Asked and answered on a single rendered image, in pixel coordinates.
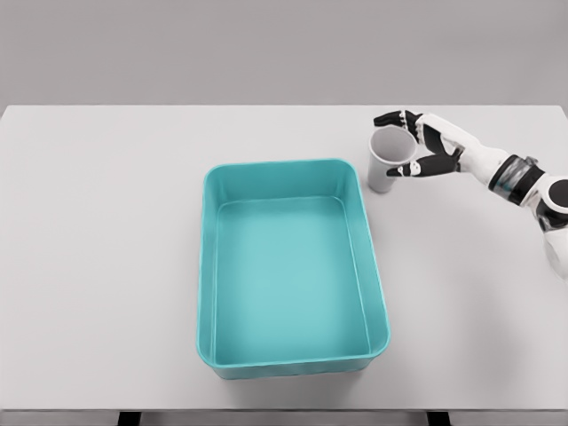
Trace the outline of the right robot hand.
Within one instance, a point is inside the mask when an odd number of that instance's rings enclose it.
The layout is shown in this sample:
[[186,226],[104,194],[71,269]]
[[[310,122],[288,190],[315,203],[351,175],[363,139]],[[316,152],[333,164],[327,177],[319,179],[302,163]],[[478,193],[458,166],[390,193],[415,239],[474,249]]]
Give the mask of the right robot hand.
[[460,159],[465,149],[454,146],[454,150],[450,152],[449,146],[451,144],[447,142],[444,145],[442,132],[428,124],[419,122],[422,117],[423,114],[414,114],[408,110],[397,110],[374,118],[375,127],[382,128],[387,125],[394,125],[407,130],[418,145],[424,145],[431,152],[431,155],[387,170],[386,175],[388,177],[424,178],[461,171]]

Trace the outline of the white paper cup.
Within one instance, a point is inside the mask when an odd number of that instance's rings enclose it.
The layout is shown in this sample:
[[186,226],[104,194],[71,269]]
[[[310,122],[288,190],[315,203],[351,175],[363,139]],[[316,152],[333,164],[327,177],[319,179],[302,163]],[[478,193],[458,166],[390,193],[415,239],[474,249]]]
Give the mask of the white paper cup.
[[376,193],[387,193],[395,182],[387,171],[410,162],[415,156],[417,143],[407,130],[388,125],[376,129],[368,148],[367,184]]

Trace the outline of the teal plastic basket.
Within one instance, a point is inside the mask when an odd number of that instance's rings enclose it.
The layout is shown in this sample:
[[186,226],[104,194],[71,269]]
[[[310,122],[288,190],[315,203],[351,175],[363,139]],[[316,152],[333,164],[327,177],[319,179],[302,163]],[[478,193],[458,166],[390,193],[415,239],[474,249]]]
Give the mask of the teal plastic basket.
[[196,349],[219,377],[358,371],[390,339],[349,162],[221,164],[206,174]]

